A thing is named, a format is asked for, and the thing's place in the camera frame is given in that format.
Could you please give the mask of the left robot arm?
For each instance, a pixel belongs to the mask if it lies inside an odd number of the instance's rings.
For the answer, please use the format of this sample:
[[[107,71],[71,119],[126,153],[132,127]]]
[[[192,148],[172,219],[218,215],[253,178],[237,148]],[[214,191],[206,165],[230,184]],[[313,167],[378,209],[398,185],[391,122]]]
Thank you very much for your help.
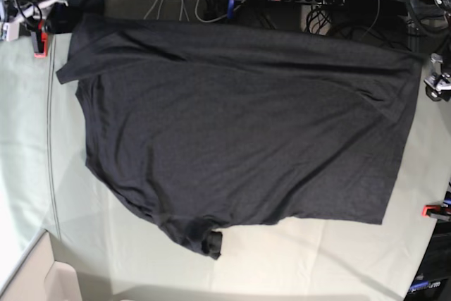
[[[405,0],[410,18],[416,28],[424,35],[434,38],[443,37],[443,49],[440,53],[431,54],[433,70],[426,76],[426,96],[434,102],[450,101],[450,0],[433,0],[434,4],[441,9],[447,26],[443,29],[426,27],[412,7],[411,0]]]

